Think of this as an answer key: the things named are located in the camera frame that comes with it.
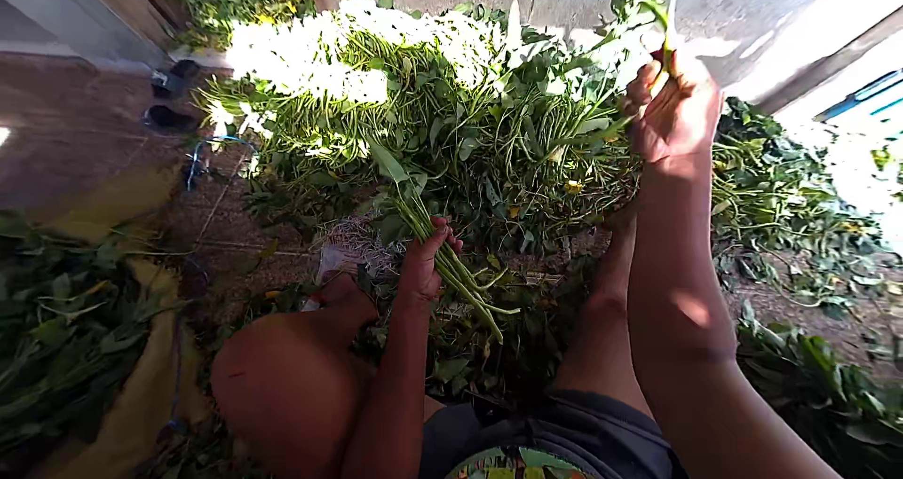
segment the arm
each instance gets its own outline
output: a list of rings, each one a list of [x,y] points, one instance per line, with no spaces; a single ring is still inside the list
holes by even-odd
[[[423,390],[430,305],[442,280],[434,255],[443,242],[457,251],[444,219],[426,243],[410,243],[392,303],[386,353],[342,460],[341,477],[415,478],[423,439]]]
[[[639,385],[691,477],[838,477],[740,371],[734,324],[712,265],[712,142],[721,91],[696,60],[652,101],[660,65],[628,87],[646,164],[628,318]]]

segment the patterned fabric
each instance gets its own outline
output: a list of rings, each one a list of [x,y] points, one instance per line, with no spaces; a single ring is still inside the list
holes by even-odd
[[[487,449],[459,464],[445,479],[592,479],[547,452],[511,446]]]

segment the dark shorts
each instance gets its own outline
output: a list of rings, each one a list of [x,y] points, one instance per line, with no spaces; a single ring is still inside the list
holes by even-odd
[[[454,405],[423,426],[420,479],[443,479],[485,449],[541,449],[601,479],[685,477],[656,422],[597,393],[552,390],[526,416],[480,424],[473,407]]]

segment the hand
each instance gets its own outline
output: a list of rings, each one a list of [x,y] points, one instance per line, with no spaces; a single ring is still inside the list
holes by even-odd
[[[452,228],[444,218],[431,218],[436,228],[432,236],[421,244],[413,240],[407,245],[407,254],[401,265],[401,277],[398,279],[398,296],[404,304],[425,306],[433,301],[442,278],[435,271],[435,255],[443,243],[449,243],[457,253],[461,252],[464,242],[454,238]]]
[[[661,51],[653,57],[626,87],[625,112],[638,114],[630,132],[633,149],[652,164],[697,153],[711,156],[724,102],[721,89],[702,62],[674,51],[671,78],[653,100],[650,88],[662,68]]]

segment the floor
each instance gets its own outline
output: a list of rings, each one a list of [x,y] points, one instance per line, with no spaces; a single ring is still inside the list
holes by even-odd
[[[36,208],[130,166],[188,163],[196,141],[155,135],[140,124],[153,104],[141,76],[97,71],[75,58],[12,54],[0,54],[0,76],[0,127],[10,130],[0,145],[0,209]],[[200,116],[187,99],[172,107]],[[251,295],[311,280],[318,256],[291,226],[264,229],[243,210],[247,187],[238,171],[247,148],[203,153],[209,172],[168,207],[163,241],[167,250],[185,253],[184,295],[201,300],[210,320],[230,322]],[[863,340],[873,335],[890,346],[889,301],[864,299],[859,320],[834,321],[763,286],[743,285],[726,296],[733,308],[749,299],[760,320],[790,321],[824,336],[845,360],[869,366],[879,379],[903,378],[891,362],[870,361]]]

